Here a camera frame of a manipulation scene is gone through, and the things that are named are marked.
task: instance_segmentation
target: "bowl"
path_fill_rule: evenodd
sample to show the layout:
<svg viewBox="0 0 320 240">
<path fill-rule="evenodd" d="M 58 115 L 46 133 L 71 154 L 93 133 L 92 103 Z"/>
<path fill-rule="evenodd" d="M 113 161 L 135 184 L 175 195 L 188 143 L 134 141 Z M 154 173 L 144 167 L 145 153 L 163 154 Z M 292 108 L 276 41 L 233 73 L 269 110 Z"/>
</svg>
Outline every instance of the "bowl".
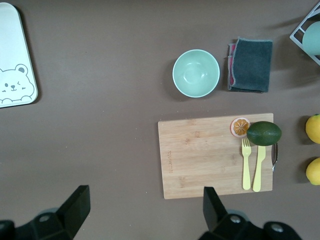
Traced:
<svg viewBox="0 0 320 240">
<path fill-rule="evenodd" d="M 201 98 L 211 93 L 219 82 L 217 60 L 209 52 L 193 49 L 175 61 L 172 78 L 176 88 L 190 98 Z"/>
</svg>

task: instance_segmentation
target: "lemon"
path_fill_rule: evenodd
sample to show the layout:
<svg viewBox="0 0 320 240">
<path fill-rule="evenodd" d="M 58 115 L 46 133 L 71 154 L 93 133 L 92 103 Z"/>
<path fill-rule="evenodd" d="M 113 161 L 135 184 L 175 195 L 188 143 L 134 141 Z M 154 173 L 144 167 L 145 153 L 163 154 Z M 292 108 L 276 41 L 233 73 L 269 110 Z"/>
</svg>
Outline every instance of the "lemon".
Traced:
<svg viewBox="0 0 320 240">
<path fill-rule="evenodd" d="M 306 121 L 305 132 L 308 137 L 315 142 L 320 144 L 320 115 L 315 114 Z"/>
<path fill-rule="evenodd" d="M 305 174 L 311 184 L 320 185 L 320 157 L 308 165 Z"/>
</svg>

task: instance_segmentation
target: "white tray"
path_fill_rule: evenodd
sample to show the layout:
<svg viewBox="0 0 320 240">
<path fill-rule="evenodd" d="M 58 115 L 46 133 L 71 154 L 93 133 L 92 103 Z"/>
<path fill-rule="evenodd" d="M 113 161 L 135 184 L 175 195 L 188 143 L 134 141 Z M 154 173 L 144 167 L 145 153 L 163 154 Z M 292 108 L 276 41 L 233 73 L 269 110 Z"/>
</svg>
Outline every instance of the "white tray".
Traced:
<svg viewBox="0 0 320 240">
<path fill-rule="evenodd" d="M 20 15 L 0 2 L 0 108 L 32 103 L 37 85 Z"/>
</svg>

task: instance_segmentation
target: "bear cartoon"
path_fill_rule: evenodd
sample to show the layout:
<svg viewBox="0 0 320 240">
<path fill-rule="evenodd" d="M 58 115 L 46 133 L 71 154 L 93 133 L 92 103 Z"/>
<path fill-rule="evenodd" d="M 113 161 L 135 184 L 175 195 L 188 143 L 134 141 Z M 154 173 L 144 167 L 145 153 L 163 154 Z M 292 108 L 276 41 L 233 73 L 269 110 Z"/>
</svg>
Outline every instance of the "bear cartoon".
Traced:
<svg viewBox="0 0 320 240">
<path fill-rule="evenodd" d="M 22 101 L 30 98 L 35 92 L 34 85 L 30 82 L 28 68 L 18 64 L 15 69 L 2 71 L 0 69 L 0 103 Z"/>
</svg>

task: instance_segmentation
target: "plastic fork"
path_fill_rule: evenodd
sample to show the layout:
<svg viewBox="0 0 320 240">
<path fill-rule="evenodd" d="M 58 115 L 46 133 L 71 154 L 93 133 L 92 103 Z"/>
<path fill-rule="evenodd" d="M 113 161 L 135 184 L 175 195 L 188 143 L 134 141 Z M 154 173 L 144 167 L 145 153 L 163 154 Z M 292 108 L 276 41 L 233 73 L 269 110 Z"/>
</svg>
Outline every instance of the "plastic fork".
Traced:
<svg viewBox="0 0 320 240">
<path fill-rule="evenodd" d="M 242 155 L 243 155 L 243 177 L 242 177 L 242 187 L 244 190 L 249 190 L 251 188 L 250 181 L 250 171 L 249 171 L 249 156 L 251 154 L 251 146 L 249 139 L 242 138 Z"/>
</svg>

